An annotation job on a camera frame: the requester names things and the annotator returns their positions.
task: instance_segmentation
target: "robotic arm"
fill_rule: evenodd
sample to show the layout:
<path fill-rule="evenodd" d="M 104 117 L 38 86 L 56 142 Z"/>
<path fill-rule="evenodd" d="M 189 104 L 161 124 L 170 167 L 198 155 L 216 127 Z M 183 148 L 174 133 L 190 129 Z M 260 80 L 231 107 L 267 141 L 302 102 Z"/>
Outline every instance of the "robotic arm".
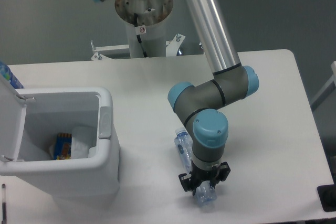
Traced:
<path fill-rule="evenodd" d="M 173 0 L 115 0 L 115 10 L 126 27 L 131 58 L 165 56 L 165 23 L 172 9 Z"/>
<path fill-rule="evenodd" d="M 230 172 L 228 164 L 222 162 L 228 137 L 228 121 L 217 110 L 256 92 L 259 80 L 251 67 L 243 67 L 240 63 L 221 10 L 217 8 L 217 0 L 186 1 L 214 75 L 213 80 L 197 87 L 189 82 L 178 83 L 168 94 L 173 111 L 193 139 L 192 171 L 190 174 L 181 174 L 179 178 L 185 191 L 195 193 L 203 181 L 209 180 L 215 187 Z M 135 2 L 141 5 L 144 0 Z M 155 11 L 169 15 L 170 12 L 164 10 L 165 2 L 161 4 L 162 8 L 156 8 Z M 161 20 L 153 21 L 146 18 L 148 13 L 145 10 L 139 12 L 140 15 L 145 14 L 143 20 L 151 20 L 147 21 L 149 25 L 166 18 L 163 15 Z M 134 22 L 138 23 L 138 19 L 138 15 L 135 15 Z"/>

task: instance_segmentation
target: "metal bracket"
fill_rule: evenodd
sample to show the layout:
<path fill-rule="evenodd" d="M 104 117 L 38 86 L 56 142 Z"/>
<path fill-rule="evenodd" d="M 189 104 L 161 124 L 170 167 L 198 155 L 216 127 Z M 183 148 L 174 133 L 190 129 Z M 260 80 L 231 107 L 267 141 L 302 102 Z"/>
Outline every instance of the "metal bracket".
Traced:
<path fill-rule="evenodd" d="M 166 47 L 166 57 L 176 56 L 184 39 L 184 35 L 176 34 L 173 40 Z"/>
<path fill-rule="evenodd" d="M 176 56 L 179 52 L 180 46 L 185 39 L 184 35 L 177 34 L 173 40 L 166 41 L 166 56 Z M 95 47 L 93 40 L 91 41 L 92 52 L 94 53 L 91 60 L 106 60 L 111 59 L 105 55 L 113 55 L 118 58 L 118 55 L 124 55 L 130 53 L 129 45 L 117 45 L 107 47 Z"/>
<path fill-rule="evenodd" d="M 329 78 L 328 81 L 326 81 L 326 83 L 311 100 L 310 107 L 312 111 L 315 111 L 336 89 L 336 61 L 331 65 L 331 68 L 334 72 L 333 75 Z"/>

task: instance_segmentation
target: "bin lid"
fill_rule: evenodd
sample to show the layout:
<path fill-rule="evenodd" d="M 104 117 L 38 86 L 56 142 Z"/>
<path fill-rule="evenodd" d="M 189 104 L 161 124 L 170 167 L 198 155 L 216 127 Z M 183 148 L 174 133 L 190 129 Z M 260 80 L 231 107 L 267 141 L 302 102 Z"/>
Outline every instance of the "bin lid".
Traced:
<path fill-rule="evenodd" d="M 17 159 L 26 117 L 26 101 L 0 74 L 0 157 Z"/>

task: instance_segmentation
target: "warning sticker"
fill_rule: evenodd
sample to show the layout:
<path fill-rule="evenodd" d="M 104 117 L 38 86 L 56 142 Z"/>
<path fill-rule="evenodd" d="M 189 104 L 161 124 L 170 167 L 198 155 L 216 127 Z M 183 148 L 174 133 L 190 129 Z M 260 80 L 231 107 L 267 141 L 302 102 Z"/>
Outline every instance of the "warning sticker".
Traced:
<path fill-rule="evenodd" d="M 137 26 L 135 28 L 136 35 L 141 35 L 146 33 L 146 26 Z"/>

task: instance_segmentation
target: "black cable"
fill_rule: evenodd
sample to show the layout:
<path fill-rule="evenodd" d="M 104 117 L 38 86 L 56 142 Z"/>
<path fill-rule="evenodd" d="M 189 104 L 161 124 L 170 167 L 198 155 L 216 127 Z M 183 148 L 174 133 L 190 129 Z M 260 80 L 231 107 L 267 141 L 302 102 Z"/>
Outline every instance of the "black cable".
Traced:
<path fill-rule="evenodd" d="M 138 15 L 136 13 L 134 13 L 134 27 L 138 27 L 138 26 L 139 26 L 138 25 Z M 140 34 L 137 34 L 136 38 L 138 39 L 138 42 L 139 42 L 140 47 L 142 49 L 142 53 L 143 53 L 144 58 L 147 58 L 148 55 L 147 55 L 147 52 L 145 51 L 145 49 L 142 46 L 142 40 L 141 40 Z"/>

